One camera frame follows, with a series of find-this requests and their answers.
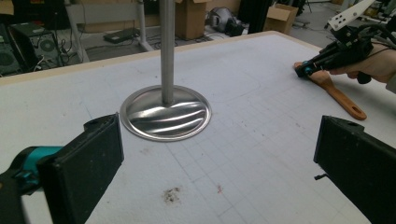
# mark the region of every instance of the floor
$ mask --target floor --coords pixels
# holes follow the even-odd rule
[[[290,31],[290,35],[320,48],[325,48],[333,41],[333,37],[330,33],[330,29],[325,29],[324,27],[327,23],[327,19],[333,17],[339,8],[339,5],[329,2],[311,3],[309,6],[305,5],[304,12],[297,17],[297,21],[308,21],[309,23],[306,26],[303,26],[302,23],[295,22]],[[103,39],[103,35],[105,34],[106,33],[81,34],[81,42],[87,50],[89,58],[92,62],[143,52],[136,40],[127,40],[119,44],[111,44]],[[154,49],[159,49],[161,47],[161,35],[159,27],[147,28],[147,37],[148,43]],[[216,33],[213,31],[213,29],[206,26],[204,37],[191,41],[184,41],[182,39],[176,38],[175,46],[194,44],[197,42],[227,37],[227,35]],[[65,51],[68,51],[70,46],[70,31],[59,31],[58,38],[60,41],[64,41],[64,49]],[[68,51],[67,54],[64,54],[64,60],[68,65],[80,63],[77,54],[73,52],[72,49]]]

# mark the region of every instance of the white table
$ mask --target white table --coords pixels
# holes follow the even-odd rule
[[[322,115],[349,119],[396,147],[396,96],[384,84],[334,84],[368,116],[357,121],[295,62],[318,49],[268,32],[179,47],[175,84],[211,104],[209,125],[173,143],[121,126],[125,160],[87,223],[368,223],[313,162]],[[64,146],[83,123],[160,84],[159,51],[0,78],[0,170],[29,146]],[[164,193],[178,188],[173,203]],[[43,192],[23,197],[32,223],[51,223]]]

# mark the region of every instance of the metal pole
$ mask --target metal pole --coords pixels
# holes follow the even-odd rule
[[[163,103],[173,103],[175,58],[175,1],[160,1],[161,79]]]

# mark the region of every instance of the metal base plate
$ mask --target metal base plate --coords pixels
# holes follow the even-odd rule
[[[122,104],[123,125],[140,137],[162,142],[192,137],[210,121],[211,108],[204,96],[174,86],[174,102],[164,105],[162,87],[152,86],[130,95]]]

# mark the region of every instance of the reflective metal surface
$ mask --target reflective metal surface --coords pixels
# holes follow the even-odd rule
[[[209,103],[191,89],[173,89],[169,106],[163,103],[161,86],[135,92],[121,106],[122,123],[130,132],[155,141],[177,141],[197,134],[210,120]]]

